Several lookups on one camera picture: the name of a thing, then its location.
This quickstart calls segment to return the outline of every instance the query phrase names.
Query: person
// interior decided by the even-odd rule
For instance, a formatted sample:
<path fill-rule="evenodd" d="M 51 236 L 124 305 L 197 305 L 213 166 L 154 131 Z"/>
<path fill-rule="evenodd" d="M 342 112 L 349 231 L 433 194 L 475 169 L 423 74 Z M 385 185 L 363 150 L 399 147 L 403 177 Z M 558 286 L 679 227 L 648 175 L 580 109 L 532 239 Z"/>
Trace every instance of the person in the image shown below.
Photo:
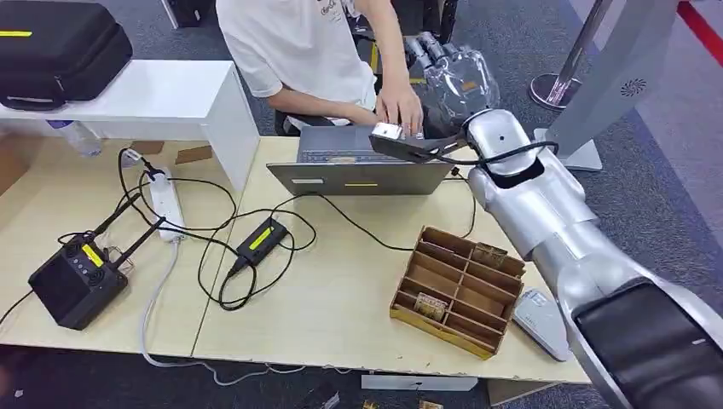
<path fill-rule="evenodd" d="M 276 111 L 422 132 L 422 106 L 409 83 L 390 0 L 217 0 L 217 14 L 251 93 Z M 347 14 L 363 14 L 374 32 L 383 63 L 379 95 L 372 69 L 357 54 Z"/>

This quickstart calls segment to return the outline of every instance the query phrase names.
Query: desk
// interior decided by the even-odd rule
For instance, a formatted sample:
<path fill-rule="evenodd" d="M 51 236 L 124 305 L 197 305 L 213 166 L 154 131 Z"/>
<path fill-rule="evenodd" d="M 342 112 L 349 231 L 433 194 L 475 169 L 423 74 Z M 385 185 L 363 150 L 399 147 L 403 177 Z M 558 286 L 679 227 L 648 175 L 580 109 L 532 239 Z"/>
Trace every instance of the desk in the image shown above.
<path fill-rule="evenodd" d="M 242 211 L 274 207 L 290 197 L 265 165 L 294 161 L 297 147 L 296 138 L 262 138 L 241 200 Z M 332 201 L 385 243 L 407 247 L 414 244 L 423 225 L 463 234 L 471 216 L 470 193 L 457 181 L 444 182 L 428 197 L 334 197 Z M 285 209 L 308 218 L 318 232 L 316 243 L 297 253 L 286 276 L 241 311 L 229 313 L 212 304 L 201 326 L 195 357 L 492 378 L 499 381 L 490 388 L 493 384 L 499 388 L 490 394 L 497 393 L 498 398 L 513 388 L 522 387 L 512 391 L 517 396 L 552 383 L 589 382 L 576 361 L 558 363 L 514 325 L 500 352 L 482 361 L 392 320 L 390 300 L 409 254 L 382 248 L 321 199 L 303 198 Z M 230 243 L 243 241 L 266 216 L 237 221 Z M 310 231 L 303 223 L 292 216 L 279 218 L 298 245 L 309 240 Z M 516 254 L 495 220 L 482 209 L 477 209 L 471 238 Z M 259 287 L 281 271 L 287 257 L 286 251 L 276 250 L 263 262 L 258 269 Z M 220 274 L 233 262 L 226 255 Z M 234 278 L 227 298 L 245 295 L 250 276 L 245 272 Z M 523 281 L 547 291 L 532 264 Z"/>
<path fill-rule="evenodd" d="M 30 274 L 57 249 L 61 234 L 93 229 L 112 211 L 121 197 L 116 155 L 127 142 L 106 141 L 98 158 L 79 157 L 61 138 L 18 138 L 32 162 L 28 172 L 0 196 L 0 311 L 5 311 L 30 288 Z M 203 142 L 166 142 L 160 155 L 149 156 L 157 165 L 170 165 L 179 149 Z M 230 187 L 223 168 L 215 160 L 170 166 L 178 177 L 214 181 Z M 140 168 L 126 171 L 126 181 L 135 186 Z M 177 184 L 182 211 L 189 227 L 220 224 L 231 211 L 228 198 L 214 187 L 196 183 Z M 127 210 L 109 229 L 107 240 L 124 249 L 147 226 Z M 230 228 L 219 233 L 226 239 Z M 207 302 L 196 285 L 196 269 L 204 242 L 186 239 L 173 275 L 165 284 L 147 345 L 150 352 L 189 356 Z M 222 252 L 211 247 L 204 275 L 213 280 Z M 55 324 L 35 296 L 25 300 L 0 327 L 0 343 L 113 352 L 140 351 L 141 314 L 153 288 L 171 258 L 170 245 L 154 234 L 131 258 L 136 269 L 130 284 L 84 331 Z"/>

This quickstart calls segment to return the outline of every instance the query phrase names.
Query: remote control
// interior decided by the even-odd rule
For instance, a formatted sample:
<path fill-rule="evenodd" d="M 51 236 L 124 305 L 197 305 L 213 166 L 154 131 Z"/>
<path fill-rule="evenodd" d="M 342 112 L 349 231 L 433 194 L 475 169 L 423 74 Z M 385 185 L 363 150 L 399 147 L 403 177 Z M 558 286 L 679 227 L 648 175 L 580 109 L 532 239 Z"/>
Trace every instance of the remote control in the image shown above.
<path fill-rule="evenodd" d="M 540 291 L 525 292 L 512 319 L 554 359 L 566 361 L 570 358 L 570 345 L 558 305 Z"/>

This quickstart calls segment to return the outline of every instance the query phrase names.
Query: laptop keyboard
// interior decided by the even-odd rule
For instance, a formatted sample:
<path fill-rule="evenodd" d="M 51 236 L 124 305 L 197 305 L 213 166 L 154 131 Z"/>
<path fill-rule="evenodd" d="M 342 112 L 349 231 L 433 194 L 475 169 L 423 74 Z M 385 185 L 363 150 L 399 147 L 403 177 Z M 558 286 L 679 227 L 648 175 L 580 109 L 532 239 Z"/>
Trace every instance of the laptop keyboard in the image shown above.
<path fill-rule="evenodd" d="M 306 164 L 353 164 L 369 162 L 399 162 L 399 159 L 376 153 L 372 150 L 348 150 L 348 151 L 303 151 L 301 161 Z"/>

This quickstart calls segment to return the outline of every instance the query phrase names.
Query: man's arm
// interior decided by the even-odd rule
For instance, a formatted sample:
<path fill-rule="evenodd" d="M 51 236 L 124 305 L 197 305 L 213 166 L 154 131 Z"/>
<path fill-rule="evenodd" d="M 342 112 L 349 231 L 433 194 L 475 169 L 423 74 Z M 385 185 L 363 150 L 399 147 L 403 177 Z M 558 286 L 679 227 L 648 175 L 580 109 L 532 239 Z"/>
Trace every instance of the man's arm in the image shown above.
<path fill-rule="evenodd" d="M 374 112 L 350 103 L 327 101 L 288 89 L 269 65 L 236 36 L 223 32 L 228 50 L 252 94 L 264 98 L 277 111 L 302 115 L 346 118 L 354 124 L 376 124 Z"/>
<path fill-rule="evenodd" d="M 390 0 L 355 0 L 372 26 L 384 65 L 384 85 L 377 98 L 377 116 L 383 122 L 399 124 L 409 135 L 422 131 L 422 106 L 409 84 L 404 42 L 399 20 Z"/>
<path fill-rule="evenodd" d="M 354 124 L 374 125 L 378 122 L 374 112 L 349 102 L 323 100 L 313 95 L 282 88 L 266 101 L 276 111 L 313 115 L 317 117 L 345 118 Z"/>

